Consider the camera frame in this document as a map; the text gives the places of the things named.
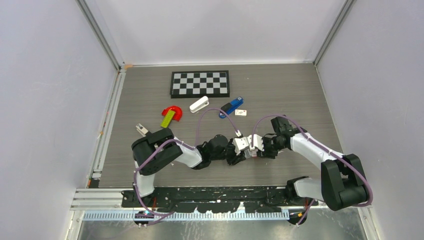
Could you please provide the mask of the blue stapler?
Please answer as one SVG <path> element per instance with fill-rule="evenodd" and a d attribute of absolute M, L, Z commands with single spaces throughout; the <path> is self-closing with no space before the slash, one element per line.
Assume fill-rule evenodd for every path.
<path fill-rule="evenodd" d="M 224 113 L 220 111 L 218 116 L 221 119 L 225 119 L 227 116 L 233 113 L 238 107 L 240 107 L 243 103 L 244 103 L 244 99 L 241 96 L 235 98 L 234 100 L 226 103 L 220 108 Z"/>

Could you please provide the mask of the black and white stapler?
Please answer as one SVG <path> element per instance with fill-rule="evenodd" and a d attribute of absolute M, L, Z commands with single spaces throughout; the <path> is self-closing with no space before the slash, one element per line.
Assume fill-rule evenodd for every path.
<path fill-rule="evenodd" d="M 141 125 L 140 123 L 138 123 L 135 126 L 135 128 L 143 137 L 146 137 L 150 133 L 150 131 L 146 129 L 143 125 Z"/>

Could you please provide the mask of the red white staple box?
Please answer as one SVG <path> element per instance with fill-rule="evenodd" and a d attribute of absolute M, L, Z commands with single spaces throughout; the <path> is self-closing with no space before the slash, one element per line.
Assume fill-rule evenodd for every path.
<path fill-rule="evenodd" d="M 255 151 L 251 151 L 251 156 L 252 156 L 253 158 L 256 158 L 256 157 L 258 156 L 258 151 L 257 151 L 257 150 L 255 150 Z"/>

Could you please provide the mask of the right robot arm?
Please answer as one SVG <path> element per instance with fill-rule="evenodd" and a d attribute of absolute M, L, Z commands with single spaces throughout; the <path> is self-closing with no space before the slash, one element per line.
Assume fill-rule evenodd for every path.
<path fill-rule="evenodd" d="M 301 176 L 288 180 L 285 187 L 288 203 L 299 205 L 304 199 L 318 200 L 333 211 L 372 204 L 373 191 L 357 155 L 330 149 L 286 115 L 274 114 L 269 118 L 274 132 L 263 136 L 258 143 L 249 142 L 257 149 L 257 156 L 274 159 L 287 149 L 303 156 L 320 171 L 319 179 Z"/>

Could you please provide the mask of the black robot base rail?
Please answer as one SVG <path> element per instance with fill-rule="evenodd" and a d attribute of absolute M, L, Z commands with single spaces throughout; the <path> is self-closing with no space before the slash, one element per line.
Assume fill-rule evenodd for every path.
<path fill-rule="evenodd" d="M 149 209 L 159 213 L 276 213 L 281 207 L 303 210 L 309 198 L 289 198 L 283 186 L 156 187 L 139 201 L 135 190 L 121 191 L 123 208 Z"/>

